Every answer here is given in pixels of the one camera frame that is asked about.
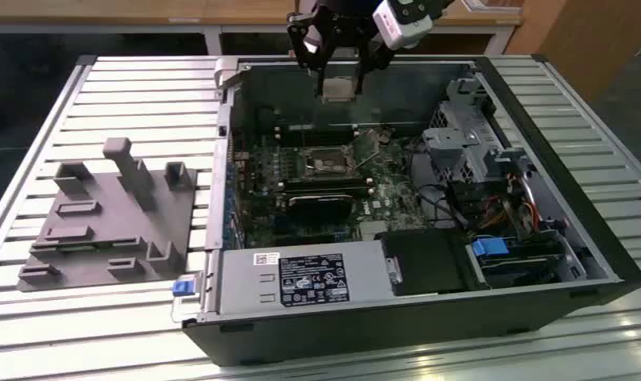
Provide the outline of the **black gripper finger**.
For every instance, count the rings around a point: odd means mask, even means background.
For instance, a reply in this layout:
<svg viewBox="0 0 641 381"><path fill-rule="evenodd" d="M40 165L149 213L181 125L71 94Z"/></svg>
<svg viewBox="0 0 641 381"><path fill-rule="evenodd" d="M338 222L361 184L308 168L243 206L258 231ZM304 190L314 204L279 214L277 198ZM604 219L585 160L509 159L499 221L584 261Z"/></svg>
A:
<svg viewBox="0 0 641 381"><path fill-rule="evenodd" d="M289 13L287 36L297 63L302 69L317 73L316 96L324 95L326 65L337 49L337 20L332 11Z"/></svg>
<svg viewBox="0 0 641 381"><path fill-rule="evenodd" d="M362 94L364 79L368 73L388 68L393 60L393 50L386 46L384 40L376 41L381 33L374 23L357 28L354 36L354 47L358 53L357 74L354 78L354 94Z"/></svg>

